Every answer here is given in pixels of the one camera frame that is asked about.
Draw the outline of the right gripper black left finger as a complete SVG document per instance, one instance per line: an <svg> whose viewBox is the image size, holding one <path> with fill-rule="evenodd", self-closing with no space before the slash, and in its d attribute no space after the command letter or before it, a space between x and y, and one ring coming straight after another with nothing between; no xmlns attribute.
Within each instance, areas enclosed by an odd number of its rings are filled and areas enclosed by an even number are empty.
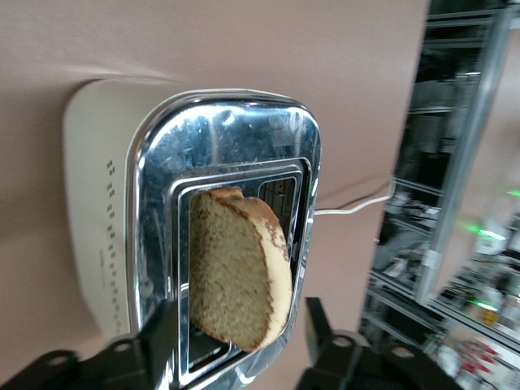
<svg viewBox="0 0 520 390"><path fill-rule="evenodd" d="M142 330L81 361L71 350L38 357L2 389L155 389L177 342L173 301L164 300Z"/></svg>

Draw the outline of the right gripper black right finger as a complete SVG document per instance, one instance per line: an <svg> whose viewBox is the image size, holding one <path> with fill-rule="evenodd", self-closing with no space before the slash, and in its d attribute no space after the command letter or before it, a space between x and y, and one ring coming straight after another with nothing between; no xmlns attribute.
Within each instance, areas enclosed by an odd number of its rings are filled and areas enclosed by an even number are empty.
<svg viewBox="0 0 520 390"><path fill-rule="evenodd" d="M355 331L331 328L322 302L305 299L305 334L312 365L297 389L459 389L425 353L395 342L375 349Z"/></svg>

